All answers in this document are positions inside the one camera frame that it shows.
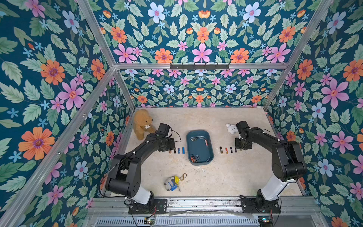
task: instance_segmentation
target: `plastic tray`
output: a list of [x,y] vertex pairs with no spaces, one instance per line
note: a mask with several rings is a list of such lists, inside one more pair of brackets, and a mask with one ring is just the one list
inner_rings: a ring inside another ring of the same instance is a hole
[[[204,139],[197,139],[197,140],[191,141],[190,138],[195,137],[195,136],[205,137],[207,139],[208,146],[205,145]],[[188,159],[189,159],[190,163],[194,166],[207,165],[214,158],[211,138],[207,131],[195,130],[195,131],[188,132],[187,149],[188,149]],[[197,163],[194,163],[190,160],[191,155],[195,156]]]

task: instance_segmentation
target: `aluminum frame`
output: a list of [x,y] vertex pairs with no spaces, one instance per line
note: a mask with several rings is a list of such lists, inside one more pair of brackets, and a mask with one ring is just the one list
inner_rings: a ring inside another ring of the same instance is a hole
[[10,207],[5,211],[0,219],[0,226],[13,227],[16,225],[20,216],[26,211],[27,207],[38,193],[46,177],[53,170],[54,165],[68,146],[69,141],[72,139],[74,134],[77,133],[77,130],[84,121],[85,116],[87,116],[90,109],[92,109],[93,105],[99,99],[103,89],[111,80],[114,73],[114,68],[109,69],[99,81],[92,93],[86,99],[85,103],[81,106],[77,114],[57,139],[51,150],[44,157],[29,180],[27,180],[26,184],[11,203]]
[[321,20],[325,16],[325,13],[329,9],[330,5],[333,3],[332,0],[322,0],[316,11],[314,12],[313,16],[311,17],[306,30],[304,34],[301,36],[301,39],[299,40],[297,46],[295,47],[293,53],[291,54],[288,62],[287,62],[287,68],[283,70],[280,77],[278,78],[277,82],[275,83],[275,86],[271,90],[268,99],[266,100],[264,104],[264,110],[267,111],[269,106],[271,105],[272,101],[275,99],[277,93],[280,91],[283,83],[285,82],[287,76],[291,72],[293,66],[295,65],[295,62],[299,59],[302,51],[304,50],[305,46],[311,39],[314,31],[320,24]]

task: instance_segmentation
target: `metal rail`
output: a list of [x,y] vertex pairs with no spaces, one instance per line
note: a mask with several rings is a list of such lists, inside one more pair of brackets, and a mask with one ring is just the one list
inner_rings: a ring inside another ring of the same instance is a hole
[[308,23],[304,34],[301,36],[299,43],[295,47],[293,53],[291,54],[288,62],[287,68],[283,70],[279,79],[275,83],[275,86],[271,90],[268,99],[264,104],[264,110],[267,111],[268,107],[271,105],[273,99],[276,97],[277,93],[279,92],[280,88],[282,87],[284,81],[286,80],[287,76],[291,72],[292,68],[294,67],[295,62],[299,59],[302,51],[304,50],[305,46],[307,45],[308,41],[311,39],[314,31],[318,27],[319,23],[323,19],[326,11],[329,9],[330,5],[333,3],[332,0],[322,0],[319,3],[318,8],[316,9],[315,13],[311,17],[310,22]]

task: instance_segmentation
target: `green leaf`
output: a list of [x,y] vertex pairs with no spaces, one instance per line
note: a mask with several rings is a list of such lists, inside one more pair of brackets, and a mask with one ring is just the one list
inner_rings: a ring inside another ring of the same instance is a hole
[[23,78],[23,76],[21,75],[21,70],[16,64],[10,61],[4,61],[1,64],[1,69],[5,72],[5,75],[9,77],[9,79],[14,80],[14,82],[20,85],[21,78]]

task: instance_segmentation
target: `light blue flower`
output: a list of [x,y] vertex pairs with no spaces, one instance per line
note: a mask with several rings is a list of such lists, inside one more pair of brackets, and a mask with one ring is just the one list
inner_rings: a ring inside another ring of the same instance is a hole
[[11,114],[10,117],[13,118],[14,116],[18,116],[17,113],[19,113],[19,110],[15,111],[14,108],[11,108],[11,111],[6,111],[6,113]]
[[54,3],[54,9],[56,9],[57,12],[59,12],[61,10],[61,7],[58,6],[56,3]]
[[30,57],[30,56],[34,56],[33,54],[32,54],[32,50],[27,50],[25,47],[24,47],[24,52],[23,52],[23,54],[26,54],[28,57]]
[[21,152],[17,153],[16,151],[14,151],[13,154],[13,156],[9,157],[10,160],[13,160],[13,163],[15,163],[18,159],[21,159]]
[[42,103],[42,104],[40,104],[41,106],[43,106],[44,108],[44,110],[46,110],[46,109],[49,109],[49,102],[46,102],[45,100],[44,100],[44,102]]
[[116,20],[116,19],[118,19],[118,15],[117,14],[115,14],[115,13],[112,13],[112,17]]
[[196,22],[197,20],[199,20],[199,19],[198,19],[198,15],[193,15],[192,20],[194,20],[194,22]]
[[66,168],[64,168],[64,170],[61,171],[61,177],[65,177],[67,172]]
[[165,12],[163,12],[163,14],[165,14],[165,17],[170,16],[170,11],[165,10]]
[[102,22],[104,22],[106,20],[105,16],[103,14],[99,14],[99,19],[102,20]]
[[209,18],[209,20],[211,20],[212,22],[216,19],[216,15],[211,15],[211,17]]
[[61,218],[58,220],[60,223],[63,223],[63,221],[66,219],[66,214],[61,214]]
[[46,118],[45,119],[41,119],[39,118],[40,123],[38,124],[38,126],[41,126],[42,128],[44,128],[45,125],[47,125],[48,123],[46,122]]

